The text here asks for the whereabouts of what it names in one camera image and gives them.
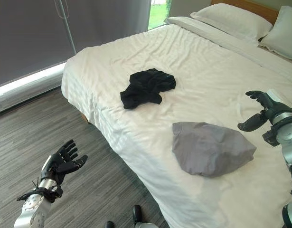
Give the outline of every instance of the white pillow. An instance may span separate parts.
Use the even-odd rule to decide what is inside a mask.
[[[292,59],[292,7],[281,7],[273,29],[262,39],[260,45]]]
[[[224,3],[208,6],[190,16],[251,43],[257,43],[273,27],[259,15]]]

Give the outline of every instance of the white duvet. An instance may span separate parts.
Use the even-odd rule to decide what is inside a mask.
[[[168,25],[79,52],[66,64],[63,95],[138,175],[171,228],[281,227],[292,182],[281,146],[262,139],[269,123],[242,132],[257,147],[254,160],[213,179],[180,169],[171,151],[172,123],[237,130],[262,109],[245,92],[272,88],[292,102],[292,64],[199,21],[169,22],[182,27]],[[120,92],[130,74],[150,68],[174,75],[175,89],[160,93],[160,105],[125,110]]]

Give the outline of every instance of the bed frame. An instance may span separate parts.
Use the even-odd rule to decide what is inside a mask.
[[[82,113],[80,113],[80,114],[81,114],[82,119],[83,119],[87,124],[91,124],[91,123],[88,121],[87,117],[86,117],[84,114],[82,114]]]
[[[279,11],[267,7],[265,5],[255,3],[249,0],[211,0],[211,5],[218,4],[218,3],[225,3],[228,5],[233,5],[242,9],[245,9],[247,11],[250,11],[252,13],[255,13],[262,18],[265,18],[270,23],[274,25],[275,21],[277,20]]]

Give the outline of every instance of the gray carpet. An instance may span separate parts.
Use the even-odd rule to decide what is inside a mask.
[[[169,227],[143,183],[59,88],[0,114],[0,228],[13,227],[23,205],[16,198],[33,188],[47,157],[69,139],[89,159],[66,176],[45,227],[103,228],[111,220],[116,228],[132,228],[134,204],[145,221]]]

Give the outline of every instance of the gray cloth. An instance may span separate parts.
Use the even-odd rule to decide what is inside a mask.
[[[240,132],[208,123],[174,123],[172,151],[182,170],[216,177],[253,159],[256,147]]]

